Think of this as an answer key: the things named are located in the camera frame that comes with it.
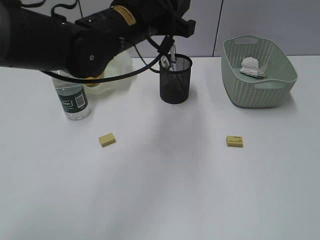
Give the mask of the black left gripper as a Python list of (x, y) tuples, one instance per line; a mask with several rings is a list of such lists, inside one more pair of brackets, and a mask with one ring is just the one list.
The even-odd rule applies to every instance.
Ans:
[(190, 4), (189, 0), (138, 0), (137, 10), (143, 23), (155, 28), (158, 35), (189, 38), (196, 27), (195, 20), (183, 19)]

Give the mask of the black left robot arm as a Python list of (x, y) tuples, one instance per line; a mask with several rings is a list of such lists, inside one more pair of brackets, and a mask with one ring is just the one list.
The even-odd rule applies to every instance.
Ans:
[(0, 3), (0, 65), (69, 73), (84, 81), (98, 77), (118, 54), (148, 41), (167, 56), (174, 37), (189, 38), (196, 22), (185, 20), (188, 0), (114, 0), (110, 7), (69, 22), (52, 10), (33, 11), (19, 0)]

